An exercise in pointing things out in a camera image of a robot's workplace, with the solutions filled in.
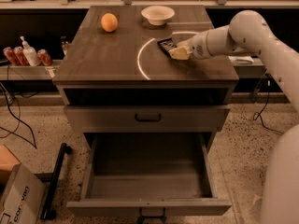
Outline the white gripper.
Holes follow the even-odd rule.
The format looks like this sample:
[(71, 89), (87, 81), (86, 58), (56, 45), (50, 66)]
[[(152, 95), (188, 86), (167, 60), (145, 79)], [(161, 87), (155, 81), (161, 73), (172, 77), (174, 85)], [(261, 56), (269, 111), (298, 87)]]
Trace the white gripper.
[(211, 57), (207, 46), (207, 33), (200, 33), (184, 41), (184, 46), (169, 50), (174, 60), (188, 60), (192, 55), (195, 59), (203, 60)]

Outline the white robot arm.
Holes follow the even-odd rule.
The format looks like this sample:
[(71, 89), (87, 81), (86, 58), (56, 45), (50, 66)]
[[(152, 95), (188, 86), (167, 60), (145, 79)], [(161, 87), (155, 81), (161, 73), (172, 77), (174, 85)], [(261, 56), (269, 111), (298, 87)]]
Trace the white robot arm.
[[(170, 57), (176, 60), (234, 54), (258, 56), (299, 111), (299, 53), (276, 38), (265, 19), (253, 10), (241, 11), (228, 25), (201, 32), (170, 49)], [(299, 125), (281, 135), (273, 148), (260, 224), (299, 224)]]

